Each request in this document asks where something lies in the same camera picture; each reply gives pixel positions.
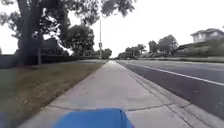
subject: white lane marking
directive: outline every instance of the white lane marking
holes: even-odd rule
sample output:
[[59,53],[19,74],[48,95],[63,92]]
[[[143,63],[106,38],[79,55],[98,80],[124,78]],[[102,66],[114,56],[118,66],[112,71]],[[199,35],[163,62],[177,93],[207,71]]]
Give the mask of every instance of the white lane marking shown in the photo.
[[148,66],[143,66],[143,65],[131,64],[131,63],[127,63],[127,64],[138,66],[138,67],[143,67],[143,68],[148,68],[148,69],[152,69],[152,70],[156,70],[156,71],[160,71],[160,72],[165,72],[165,73],[169,73],[169,74],[173,74],[173,75],[183,76],[183,77],[187,77],[187,78],[191,78],[191,79],[195,79],[195,80],[199,80],[199,81],[203,81],[203,82],[207,82],[207,83],[211,83],[211,84],[224,86],[224,83],[211,81],[211,80],[206,80],[206,79],[202,79],[202,78],[198,78],[198,77],[194,77],[194,76],[188,76],[188,75],[184,75],[184,74],[180,74],[180,73],[176,73],[176,72],[166,71],[166,70],[153,68],[153,67],[148,67]]
[[198,69],[207,69],[207,70],[214,70],[214,71],[224,71],[223,69],[218,68],[204,68],[204,67],[197,67],[192,65],[175,65],[175,64],[164,64],[164,65],[170,65],[170,66],[179,66],[179,67],[191,67],[191,68],[198,68]]

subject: pole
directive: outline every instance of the pole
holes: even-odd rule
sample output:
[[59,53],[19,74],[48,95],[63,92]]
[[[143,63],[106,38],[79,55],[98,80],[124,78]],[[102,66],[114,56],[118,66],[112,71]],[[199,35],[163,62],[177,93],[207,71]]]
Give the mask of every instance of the pole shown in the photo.
[[[101,42],[101,19],[100,19],[100,44],[102,44],[102,42]],[[102,59],[102,45],[100,45],[100,59]]]

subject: blue object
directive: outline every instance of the blue object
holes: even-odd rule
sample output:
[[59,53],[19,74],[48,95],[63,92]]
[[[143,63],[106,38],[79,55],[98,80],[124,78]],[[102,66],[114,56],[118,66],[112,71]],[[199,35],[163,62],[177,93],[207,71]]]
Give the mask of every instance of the blue object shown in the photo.
[[62,117],[54,128],[134,128],[121,109],[107,108],[71,112]]

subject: house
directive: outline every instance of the house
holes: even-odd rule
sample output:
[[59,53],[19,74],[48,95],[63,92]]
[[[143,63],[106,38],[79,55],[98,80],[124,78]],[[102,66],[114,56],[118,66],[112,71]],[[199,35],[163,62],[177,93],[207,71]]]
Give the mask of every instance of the house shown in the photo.
[[191,36],[193,37],[194,43],[198,43],[213,39],[224,38],[224,32],[216,28],[209,28],[206,30],[197,31],[191,34]]

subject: roof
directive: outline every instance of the roof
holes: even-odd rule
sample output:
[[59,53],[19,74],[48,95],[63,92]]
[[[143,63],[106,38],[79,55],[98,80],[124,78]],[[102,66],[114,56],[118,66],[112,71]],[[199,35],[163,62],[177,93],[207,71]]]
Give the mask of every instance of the roof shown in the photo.
[[197,31],[197,32],[191,34],[191,36],[198,35],[198,34],[202,34],[202,33],[212,33],[212,32],[219,32],[219,33],[224,34],[223,31],[221,31],[221,30],[219,30],[217,28],[209,28],[209,29],[206,29],[206,30]]

